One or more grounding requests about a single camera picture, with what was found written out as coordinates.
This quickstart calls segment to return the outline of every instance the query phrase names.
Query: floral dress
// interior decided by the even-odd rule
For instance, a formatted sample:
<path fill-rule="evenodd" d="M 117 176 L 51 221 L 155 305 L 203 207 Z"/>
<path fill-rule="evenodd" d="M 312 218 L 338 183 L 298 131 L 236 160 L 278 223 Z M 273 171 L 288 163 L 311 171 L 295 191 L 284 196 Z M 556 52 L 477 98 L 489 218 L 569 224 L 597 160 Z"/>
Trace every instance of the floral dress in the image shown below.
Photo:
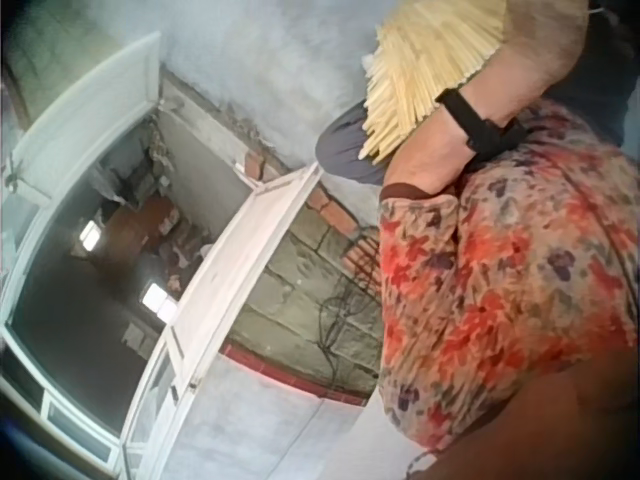
<path fill-rule="evenodd" d="M 550 101 L 521 121 L 455 195 L 381 203 L 380 393 L 430 451 L 528 378 L 637 343 L 637 166 Z"/>

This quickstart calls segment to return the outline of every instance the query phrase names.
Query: bundle of straw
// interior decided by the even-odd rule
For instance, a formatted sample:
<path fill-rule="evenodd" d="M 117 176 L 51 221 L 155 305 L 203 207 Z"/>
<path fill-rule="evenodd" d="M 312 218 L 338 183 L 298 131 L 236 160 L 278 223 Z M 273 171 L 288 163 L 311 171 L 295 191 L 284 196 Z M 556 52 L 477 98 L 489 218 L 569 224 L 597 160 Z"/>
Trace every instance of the bundle of straw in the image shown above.
<path fill-rule="evenodd" d="M 368 139 L 377 163 L 436 107 L 435 98 L 480 70 L 502 42 L 507 0 L 404 0 L 378 28 L 367 72 Z"/>

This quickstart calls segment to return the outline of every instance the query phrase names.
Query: stone block wall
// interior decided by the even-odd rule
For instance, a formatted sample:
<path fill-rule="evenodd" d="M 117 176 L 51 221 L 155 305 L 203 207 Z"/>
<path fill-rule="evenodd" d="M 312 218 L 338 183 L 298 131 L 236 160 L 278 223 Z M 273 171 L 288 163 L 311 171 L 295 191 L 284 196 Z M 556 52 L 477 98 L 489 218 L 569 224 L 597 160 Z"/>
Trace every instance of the stone block wall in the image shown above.
<path fill-rule="evenodd" d="M 3 62 L 33 123 L 67 88 L 118 51 L 70 0 L 29 2 L 3 45 Z"/>
<path fill-rule="evenodd" d="M 253 152 L 245 160 L 245 172 L 258 181 L 266 180 L 267 172 L 268 178 L 284 173 L 279 170 Z M 362 270 L 355 273 L 345 262 L 345 254 L 362 238 L 349 212 L 317 187 L 280 242 L 229 338 L 321 385 L 371 393 L 383 334 L 377 285 L 373 278 L 366 279 L 367 272 L 375 272 L 375 258 L 368 271 L 362 262 Z"/>

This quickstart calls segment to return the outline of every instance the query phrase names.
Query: red trim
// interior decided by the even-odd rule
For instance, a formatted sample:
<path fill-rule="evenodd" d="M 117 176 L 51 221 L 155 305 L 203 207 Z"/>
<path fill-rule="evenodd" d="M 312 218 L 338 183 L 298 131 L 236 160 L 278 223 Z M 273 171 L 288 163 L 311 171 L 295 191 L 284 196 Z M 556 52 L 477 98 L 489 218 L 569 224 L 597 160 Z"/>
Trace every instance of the red trim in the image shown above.
<path fill-rule="evenodd" d="M 315 395 L 318 398 L 328 398 L 340 403 L 363 407 L 368 398 L 352 395 L 344 392 L 330 390 L 327 387 L 318 385 L 304 378 L 300 378 L 293 373 L 264 362 L 257 355 L 237 345 L 225 342 L 220 349 L 220 353 L 240 365 L 247 367 L 254 372 L 260 373 L 276 382 L 289 385 L 290 387 L 302 390 L 303 392 Z"/>

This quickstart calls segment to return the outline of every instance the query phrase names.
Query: black wrist strap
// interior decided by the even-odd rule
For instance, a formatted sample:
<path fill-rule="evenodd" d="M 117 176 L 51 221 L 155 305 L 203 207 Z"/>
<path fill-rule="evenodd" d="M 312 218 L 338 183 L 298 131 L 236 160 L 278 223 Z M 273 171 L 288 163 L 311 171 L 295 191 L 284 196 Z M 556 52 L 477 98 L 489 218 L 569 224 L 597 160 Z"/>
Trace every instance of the black wrist strap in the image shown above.
<path fill-rule="evenodd" d="M 442 92 L 436 102 L 442 104 L 460 128 L 469 136 L 467 146 L 478 155 L 475 160 L 489 160 L 512 150 L 526 137 L 526 131 L 516 119 L 501 129 L 491 120 L 483 120 L 456 89 Z"/>

